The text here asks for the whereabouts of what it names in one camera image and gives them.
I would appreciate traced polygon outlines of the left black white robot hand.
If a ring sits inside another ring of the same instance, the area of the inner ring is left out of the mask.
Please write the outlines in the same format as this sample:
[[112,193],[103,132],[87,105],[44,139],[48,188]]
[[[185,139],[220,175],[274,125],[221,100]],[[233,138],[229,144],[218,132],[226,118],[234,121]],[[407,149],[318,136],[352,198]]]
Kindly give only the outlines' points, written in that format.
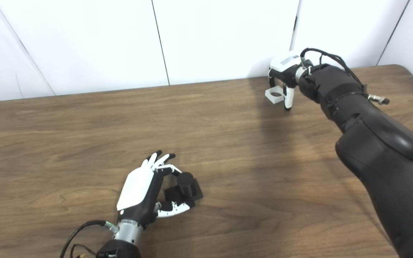
[[174,153],[163,155],[158,150],[128,174],[117,202],[119,223],[127,219],[146,229],[157,218],[172,217],[195,207],[192,200],[158,200],[164,178],[182,175],[181,170],[168,163],[175,157]]

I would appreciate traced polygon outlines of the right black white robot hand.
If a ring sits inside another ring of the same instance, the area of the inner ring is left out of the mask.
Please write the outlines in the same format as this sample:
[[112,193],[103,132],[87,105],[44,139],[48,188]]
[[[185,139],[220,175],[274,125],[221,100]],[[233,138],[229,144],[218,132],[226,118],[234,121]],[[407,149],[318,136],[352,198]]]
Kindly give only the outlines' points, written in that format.
[[283,102],[285,111],[290,111],[295,88],[303,71],[302,60],[295,51],[274,57],[267,73],[269,89],[265,91],[266,98],[272,104]]

